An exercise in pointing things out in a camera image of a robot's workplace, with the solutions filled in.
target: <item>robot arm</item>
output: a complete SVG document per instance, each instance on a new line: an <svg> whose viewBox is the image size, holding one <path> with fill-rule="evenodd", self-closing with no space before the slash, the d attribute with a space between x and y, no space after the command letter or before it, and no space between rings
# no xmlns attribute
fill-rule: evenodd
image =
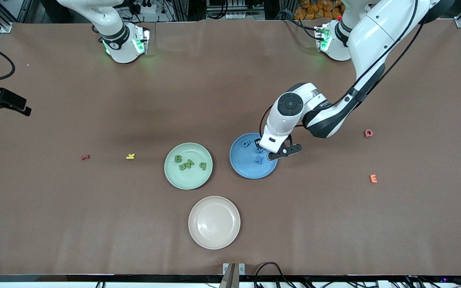
<svg viewBox="0 0 461 288"><path fill-rule="evenodd" d="M58 2L87 18L102 37L113 60L129 63L146 53L149 31L133 23L124 23L113 6L123 0L58 0Z"/></svg>
<svg viewBox="0 0 461 288"><path fill-rule="evenodd" d="M385 59L392 48L439 2L415 1L381 0L357 23L348 40L357 80L337 103L331 104L310 83L297 84L277 99L264 134L256 142L271 151L270 160L301 150L301 146L284 144L287 139L291 140L289 135L300 120L314 137L328 138L336 133L382 76Z"/></svg>

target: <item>table surface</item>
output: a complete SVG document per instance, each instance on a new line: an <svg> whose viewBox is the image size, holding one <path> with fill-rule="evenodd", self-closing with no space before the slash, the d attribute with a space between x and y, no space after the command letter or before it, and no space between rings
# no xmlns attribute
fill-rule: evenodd
<svg viewBox="0 0 461 288"><path fill-rule="evenodd" d="M224 262L253 273L264 261L287 274L461 274L461 29L452 20L426 25L336 135L296 129L302 153L259 180L234 172L232 142L257 132L293 84L313 82L336 100L353 64L318 54L290 23L148 27L150 55L131 64L113 62L87 24L15 24L2 35L17 70L0 87L33 111L0 110L0 274L211 274ZM0 75L8 69L0 57ZM163 171L183 142L214 160L192 191ZM241 215L221 250L188 232L191 208L210 195Z"/></svg>

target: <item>orange object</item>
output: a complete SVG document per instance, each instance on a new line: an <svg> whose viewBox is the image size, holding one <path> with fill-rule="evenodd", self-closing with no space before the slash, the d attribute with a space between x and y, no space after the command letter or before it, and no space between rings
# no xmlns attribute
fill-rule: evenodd
<svg viewBox="0 0 461 288"><path fill-rule="evenodd" d="M371 137L371 136L373 136L373 131L371 131L369 129L364 131L364 137L368 138L368 137Z"/></svg>

